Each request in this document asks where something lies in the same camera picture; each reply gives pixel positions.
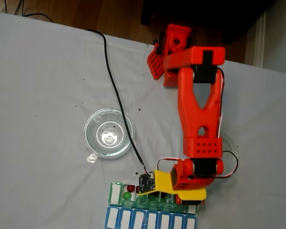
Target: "clear glass bowl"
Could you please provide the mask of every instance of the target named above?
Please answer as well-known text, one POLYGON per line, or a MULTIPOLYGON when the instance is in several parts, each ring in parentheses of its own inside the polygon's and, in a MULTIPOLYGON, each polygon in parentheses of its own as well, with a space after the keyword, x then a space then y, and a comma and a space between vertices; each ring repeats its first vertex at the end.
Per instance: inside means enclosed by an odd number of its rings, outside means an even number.
MULTIPOLYGON (((220 136, 223 140, 223 151, 229 150, 235 154, 235 156, 239 157, 238 148, 235 146, 233 140, 223 132, 220 132, 220 136)), ((223 153, 222 161, 224 163, 224 172, 222 175, 226 175, 231 172, 236 164, 236 159, 230 153, 223 153)))
MULTIPOLYGON (((134 125, 130 118, 125 116, 134 141, 134 125)), ((115 109, 105 108, 91 115, 84 133, 88 149, 99 157, 119 157, 131 147, 122 113, 115 109)))

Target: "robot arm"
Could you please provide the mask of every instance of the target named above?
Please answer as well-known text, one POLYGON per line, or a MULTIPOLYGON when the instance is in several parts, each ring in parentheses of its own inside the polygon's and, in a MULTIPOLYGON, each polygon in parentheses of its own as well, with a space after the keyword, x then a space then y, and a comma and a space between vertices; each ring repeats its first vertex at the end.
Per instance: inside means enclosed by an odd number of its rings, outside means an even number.
POLYGON ((178 159, 170 173, 155 170, 141 175, 139 195, 161 191, 176 194, 179 202, 202 201, 206 198, 205 187, 224 170, 219 136, 224 74, 217 66, 225 61, 225 49, 194 46, 185 50, 189 35, 189 28, 169 25, 164 44, 156 44, 147 61, 154 79, 164 73, 164 86, 178 87, 183 153, 188 158, 178 159), (195 98, 193 83, 211 84, 203 108, 195 98), (200 128, 204 129, 203 135, 198 133, 200 128))

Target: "white tablecloth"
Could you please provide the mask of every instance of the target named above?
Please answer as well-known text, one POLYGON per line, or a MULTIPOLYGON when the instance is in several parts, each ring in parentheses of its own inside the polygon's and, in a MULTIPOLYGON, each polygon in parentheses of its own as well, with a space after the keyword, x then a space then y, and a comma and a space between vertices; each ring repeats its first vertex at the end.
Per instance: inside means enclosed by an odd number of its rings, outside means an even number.
MULTIPOLYGON (((182 155, 177 90, 153 80, 153 46, 107 38, 138 150, 154 169, 159 157, 182 155)), ((286 228, 286 74, 229 61, 222 69, 222 131, 240 164, 208 187, 198 228, 286 228)), ((143 173, 132 150, 85 160, 85 122, 105 107, 119 109, 99 35, 0 14, 0 229, 103 228, 109 183, 143 173)))

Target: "wire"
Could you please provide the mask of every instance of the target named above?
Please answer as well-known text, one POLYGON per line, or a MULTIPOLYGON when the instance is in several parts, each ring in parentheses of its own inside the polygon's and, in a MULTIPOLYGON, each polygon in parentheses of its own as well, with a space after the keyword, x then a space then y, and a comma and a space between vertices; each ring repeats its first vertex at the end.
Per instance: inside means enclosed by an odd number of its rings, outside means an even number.
MULTIPOLYGON (((5 12, 7 13, 7 6, 6 6, 6 0, 4 0, 5 2, 5 12)), ((16 11, 15 11, 15 15, 18 15, 18 12, 19 12, 19 9, 20 9, 20 6, 22 4, 22 9, 21 9, 21 15, 22 17, 30 17, 30 16, 36 16, 36 15, 41 15, 43 17, 46 17, 47 19, 49 19, 50 22, 54 23, 54 21, 46 14, 44 13, 30 13, 30 14, 24 14, 24 0, 20 0, 19 3, 18 3, 18 6, 16 8, 16 11)))
POLYGON ((22 10, 21 10, 21 16, 23 17, 24 14, 23 14, 23 8, 24 8, 24 0, 22 0, 22 10))
POLYGON ((4 4, 5 4, 5 13, 8 13, 8 7, 6 6, 6 0, 4 0, 4 4))
POLYGON ((222 104, 223 104, 223 93, 224 93, 224 86, 225 86, 225 74, 224 71, 221 68, 218 68, 221 71, 221 74, 223 75, 223 83, 222 83, 222 88, 221 88, 221 98, 220 98, 220 117, 219 117, 219 125, 217 129, 217 137, 220 136, 220 126, 221 126, 221 120, 223 117, 223 109, 222 109, 222 104))
MULTIPOLYGON (((223 151, 223 153, 225 153, 225 152, 228 152, 228 153, 232 154, 234 156, 234 158, 236 159, 235 167, 234 167, 234 169, 230 173, 228 173, 227 175, 223 175, 223 176, 193 175, 192 178, 218 178, 218 179, 222 179, 222 178, 228 178, 228 177, 232 176, 235 173, 235 171, 237 170, 237 168, 238 168, 238 159, 237 159, 237 156, 234 153, 232 153, 231 151, 229 151, 229 150, 223 151)), ((157 161, 157 166, 156 166, 157 170, 159 170, 159 162, 160 162, 160 160, 177 161, 179 159, 180 158, 177 158, 177 157, 162 157, 162 158, 159 158, 158 161, 157 161)))
POLYGON ((30 17, 30 16, 34 16, 34 15, 44 16, 44 17, 46 17, 47 19, 49 19, 50 22, 54 23, 54 21, 53 21, 48 15, 46 15, 46 14, 44 14, 44 13, 30 13, 30 14, 25 14, 25 15, 23 15, 23 16, 24 16, 24 17, 30 17))
POLYGON ((16 8, 16 11, 15 11, 14 15, 18 15, 18 11, 19 11, 19 9, 20 9, 21 3, 22 3, 22 0, 19 1, 18 6, 17 6, 17 8, 16 8))
POLYGON ((158 161, 157 161, 157 170, 159 170, 159 162, 161 161, 161 160, 167 160, 167 161, 178 161, 180 158, 178 158, 178 157, 161 157, 161 158, 159 158, 158 159, 158 161))
POLYGON ((223 176, 209 176, 209 175, 204 176, 204 175, 197 175, 197 176, 193 176, 193 178, 196 177, 196 178, 216 178, 216 179, 223 179, 223 178, 228 178, 228 177, 232 176, 232 175, 236 172, 236 170, 237 170, 237 168, 238 168, 238 159, 237 159, 237 156, 236 156, 233 152, 231 152, 230 150, 225 150, 225 151, 223 151, 223 153, 225 153, 225 152, 228 152, 228 153, 232 154, 232 155, 234 156, 234 158, 236 159, 235 167, 234 167, 234 169, 233 169, 230 173, 228 173, 227 175, 223 175, 223 176))
POLYGON ((129 131, 129 128, 128 128, 128 124, 127 124, 126 117, 125 117, 125 114, 124 114, 124 109, 123 109, 122 102, 121 102, 121 99, 120 99, 120 96, 119 96, 119 92, 118 92, 118 89, 115 86, 115 83, 114 83, 114 80, 113 80, 113 77, 112 77, 112 74, 111 74, 111 71, 110 71, 109 63, 108 63, 106 38, 105 38, 104 34, 102 34, 101 32, 98 32, 96 30, 87 30, 87 31, 97 33, 98 35, 101 35, 103 37, 103 39, 104 39, 104 52, 105 52, 105 60, 106 60, 107 70, 108 70, 108 73, 109 73, 109 76, 110 76, 110 79, 111 79, 111 83, 113 85, 116 97, 117 97, 119 105, 120 105, 121 113, 122 113, 123 120, 124 120, 124 123, 125 123, 126 131, 127 131, 127 135, 129 137, 130 143, 133 146, 135 154, 137 155, 137 157, 138 157, 140 163, 142 164, 145 172, 149 174, 149 172, 147 171, 147 169, 145 167, 145 164, 144 164, 144 162, 143 162, 143 160, 142 160, 142 158, 141 158, 141 156, 140 156, 136 146, 134 145, 134 142, 132 140, 132 137, 131 137, 131 134, 130 134, 130 131, 129 131))

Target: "white label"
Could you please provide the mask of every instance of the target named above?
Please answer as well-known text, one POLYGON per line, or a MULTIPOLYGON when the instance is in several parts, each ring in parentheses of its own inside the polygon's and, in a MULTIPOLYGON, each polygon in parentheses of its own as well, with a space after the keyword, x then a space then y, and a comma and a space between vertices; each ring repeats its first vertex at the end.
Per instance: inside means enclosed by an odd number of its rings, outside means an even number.
POLYGON ((143 218, 144 218, 144 213, 137 211, 135 214, 133 229, 141 229, 142 228, 143 218))
POLYGON ((186 229, 194 229, 195 219, 187 219, 186 229))
POLYGON ((162 215, 161 229, 168 229, 170 223, 170 217, 168 215, 162 215))
POLYGON ((114 229, 116 223, 116 217, 118 216, 118 209, 111 208, 109 212, 109 217, 107 221, 107 227, 114 229))
POLYGON ((154 213, 148 214, 147 229, 156 229, 157 215, 154 213))
POLYGON ((130 211, 123 211, 121 229, 128 229, 130 221, 130 211))
POLYGON ((119 197, 120 197, 120 185, 112 185, 112 192, 111 192, 111 204, 118 204, 119 203, 119 197))
POLYGON ((188 213, 196 214, 196 205, 189 205, 188 213))
POLYGON ((182 229, 182 217, 175 216, 174 229, 182 229))

